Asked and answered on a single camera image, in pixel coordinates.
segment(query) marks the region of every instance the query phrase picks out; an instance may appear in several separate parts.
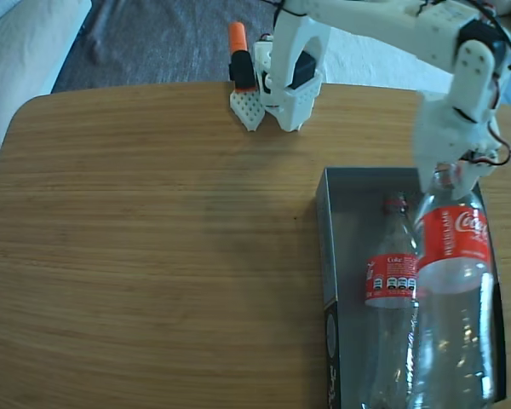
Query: robotic arm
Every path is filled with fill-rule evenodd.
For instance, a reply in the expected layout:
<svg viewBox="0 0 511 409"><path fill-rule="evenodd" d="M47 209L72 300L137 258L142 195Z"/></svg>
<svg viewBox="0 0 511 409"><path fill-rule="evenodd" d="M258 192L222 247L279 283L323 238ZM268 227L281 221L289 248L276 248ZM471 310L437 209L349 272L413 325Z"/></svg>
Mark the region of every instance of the robotic arm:
<svg viewBox="0 0 511 409"><path fill-rule="evenodd" d="M462 185L455 194L463 196L480 176L510 160L495 114L511 73L511 41L488 10L454 0L282 0L275 5L274 35L254 47L258 87L252 96L283 130L298 130L310 118L333 26L389 43L453 74L449 93L424 95L416 115L413 150L423 192L439 163L461 161ZM247 124L236 102L232 95L233 110L255 129L262 115ZM502 144L508 157L498 162Z"/></svg>

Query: wood grain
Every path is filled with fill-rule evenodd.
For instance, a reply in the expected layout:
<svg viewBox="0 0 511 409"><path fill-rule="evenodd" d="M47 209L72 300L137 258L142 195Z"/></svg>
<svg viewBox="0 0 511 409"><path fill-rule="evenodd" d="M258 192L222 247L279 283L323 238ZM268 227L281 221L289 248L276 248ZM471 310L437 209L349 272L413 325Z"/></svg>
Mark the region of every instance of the wood grain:
<svg viewBox="0 0 511 409"><path fill-rule="evenodd" d="M324 407L315 188L326 165L412 165L416 95L328 85L285 134L272 118L244 131L229 92L87 90L17 113L0 155L0 409ZM511 107L499 118L511 141ZM511 165L482 185L511 395Z"/></svg>

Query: couch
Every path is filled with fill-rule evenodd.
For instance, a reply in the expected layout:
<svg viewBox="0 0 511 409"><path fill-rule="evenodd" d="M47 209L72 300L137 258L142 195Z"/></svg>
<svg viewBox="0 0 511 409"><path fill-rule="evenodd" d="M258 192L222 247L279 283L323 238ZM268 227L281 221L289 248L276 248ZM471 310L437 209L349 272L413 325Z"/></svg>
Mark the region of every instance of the couch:
<svg viewBox="0 0 511 409"><path fill-rule="evenodd" d="M0 0L0 149L17 110L51 92L90 8L90 0Z"/></svg>

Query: cardboard box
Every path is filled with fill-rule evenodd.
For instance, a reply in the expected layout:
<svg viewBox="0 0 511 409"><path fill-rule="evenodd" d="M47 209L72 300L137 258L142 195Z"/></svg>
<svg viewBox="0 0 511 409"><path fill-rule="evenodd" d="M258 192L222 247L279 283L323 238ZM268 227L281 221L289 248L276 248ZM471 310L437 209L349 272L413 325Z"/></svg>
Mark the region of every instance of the cardboard box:
<svg viewBox="0 0 511 409"><path fill-rule="evenodd" d="M382 196L402 191L416 208L422 198L412 168L326 168L316 193L324 286L328 407L361 407L365 373L365 264L383 235ZM492 251L495 288L492 347L496 401L506 398L502 299Z"/></svg>

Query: plastic bottle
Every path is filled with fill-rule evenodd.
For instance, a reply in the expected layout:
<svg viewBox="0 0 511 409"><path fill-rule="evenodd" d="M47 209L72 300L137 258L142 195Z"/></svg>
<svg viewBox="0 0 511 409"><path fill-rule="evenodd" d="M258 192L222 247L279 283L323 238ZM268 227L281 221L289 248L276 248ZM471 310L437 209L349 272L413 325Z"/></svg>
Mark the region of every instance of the plastic bottle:
<svg viewBox="0 0 511 409"><path fill-rule="evenodd" d="M488 229L474 193L452 198L459 177L457 166L441 166L415 220L419 314L410 409L487 408L493 397Z"/></svg>
<svg viewBox="0 0 511 409"><path fill-rule="evenodd" d="M402 193L384 200L385 228L368 261L365 303L369 306L364 409L405 409L413 381L416 322L416 242Z"/></svg>

